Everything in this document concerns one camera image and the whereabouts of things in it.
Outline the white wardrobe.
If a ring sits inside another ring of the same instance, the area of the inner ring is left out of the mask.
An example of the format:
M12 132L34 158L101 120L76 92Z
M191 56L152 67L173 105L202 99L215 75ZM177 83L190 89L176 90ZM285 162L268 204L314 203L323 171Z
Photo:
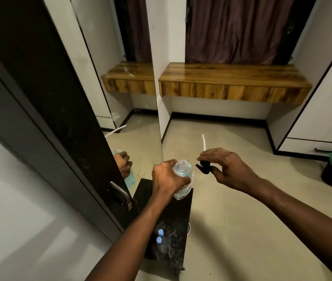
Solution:
M276 152L295 157L326 157L314 148L332 150L332 63L304 104Z

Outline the black door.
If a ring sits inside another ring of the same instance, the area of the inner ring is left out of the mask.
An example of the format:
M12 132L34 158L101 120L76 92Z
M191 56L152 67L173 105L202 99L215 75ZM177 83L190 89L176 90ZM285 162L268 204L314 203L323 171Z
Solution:
M0 0L0 142L111 242L136 218L43 0Z

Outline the person's right forearm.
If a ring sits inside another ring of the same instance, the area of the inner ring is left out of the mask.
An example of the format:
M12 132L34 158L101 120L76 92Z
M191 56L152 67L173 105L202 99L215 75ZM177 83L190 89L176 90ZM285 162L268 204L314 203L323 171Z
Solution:
M332 218L258 179L250 195L266 205L332 272Z

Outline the black pump with white tube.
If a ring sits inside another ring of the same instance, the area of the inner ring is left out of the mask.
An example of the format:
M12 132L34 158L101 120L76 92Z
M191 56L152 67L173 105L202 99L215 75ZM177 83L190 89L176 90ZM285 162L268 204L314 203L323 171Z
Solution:
M206 151L206 140L204 134L202 134L202 142L203 142L203 152ZM197 169L201 171L203 174L210 173L210 162L201 160L200 163L196 164Z

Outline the person's left hand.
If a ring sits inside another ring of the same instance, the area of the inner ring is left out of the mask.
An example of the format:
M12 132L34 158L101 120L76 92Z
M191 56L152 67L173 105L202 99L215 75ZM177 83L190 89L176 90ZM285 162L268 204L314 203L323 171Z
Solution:
M175 189L174 177L178 176L173 171L173 166L177 163L176 159L163 161L153 166L153 195L163 200L171 200L171 198L180 189Z

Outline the clear plastic bottle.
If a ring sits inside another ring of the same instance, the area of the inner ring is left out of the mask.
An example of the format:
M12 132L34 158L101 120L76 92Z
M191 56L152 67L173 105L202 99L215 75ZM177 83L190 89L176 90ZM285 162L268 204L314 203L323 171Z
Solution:
M174 194L175 199L181 200L185 198L192 189L192 182L194 177L193 166L187 160L179 160L172 169L178 176L190 178L190 183L183 186L176 194Z

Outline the floating wooden shelf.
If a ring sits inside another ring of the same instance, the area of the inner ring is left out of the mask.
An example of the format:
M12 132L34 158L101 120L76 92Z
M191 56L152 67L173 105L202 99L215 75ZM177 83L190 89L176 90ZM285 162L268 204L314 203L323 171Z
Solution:
M312 84L293 65L171 62L159 77L161 95L258 103L303 103Z

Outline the tall wall mirror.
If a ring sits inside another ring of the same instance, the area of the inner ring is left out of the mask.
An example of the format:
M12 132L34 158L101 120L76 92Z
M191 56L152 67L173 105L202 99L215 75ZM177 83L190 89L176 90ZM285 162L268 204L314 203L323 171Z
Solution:
M113 119L104 135L115 157L130 157L134 197L163 160L146 0L70 1Z

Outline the black marble side table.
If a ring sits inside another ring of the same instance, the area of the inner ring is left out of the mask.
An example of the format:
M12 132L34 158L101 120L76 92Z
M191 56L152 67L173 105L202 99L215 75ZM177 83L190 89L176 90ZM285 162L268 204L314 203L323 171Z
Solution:
M169 281L179 281L181 272L185 270L184 256L192 198L193 189L181 200L172 198L165 207L151 234L141 270ZM164 230L161 245L156 243L159 229Z

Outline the person's left forearm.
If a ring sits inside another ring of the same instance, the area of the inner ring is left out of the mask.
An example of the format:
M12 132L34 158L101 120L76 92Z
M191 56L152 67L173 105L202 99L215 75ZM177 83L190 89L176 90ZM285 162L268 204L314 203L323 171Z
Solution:
M135 281L156 222L172 196L168 188L154 190L140 215L113 243L85 281Z

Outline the person's right hand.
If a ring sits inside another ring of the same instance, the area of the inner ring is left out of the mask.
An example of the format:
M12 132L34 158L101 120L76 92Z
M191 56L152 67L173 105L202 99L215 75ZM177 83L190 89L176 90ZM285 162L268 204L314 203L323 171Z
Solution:
M222 148L208 149L201 152L197 160L220 165L225 181L217 182L246 194L253 194L256 186L263 181L238 154L232 151Z

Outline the dark maroon curtain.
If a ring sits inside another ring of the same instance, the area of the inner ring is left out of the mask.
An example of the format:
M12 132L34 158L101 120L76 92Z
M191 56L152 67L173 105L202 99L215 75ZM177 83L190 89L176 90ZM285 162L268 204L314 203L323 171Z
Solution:
M295 0L187 0L186 63L271 64Z

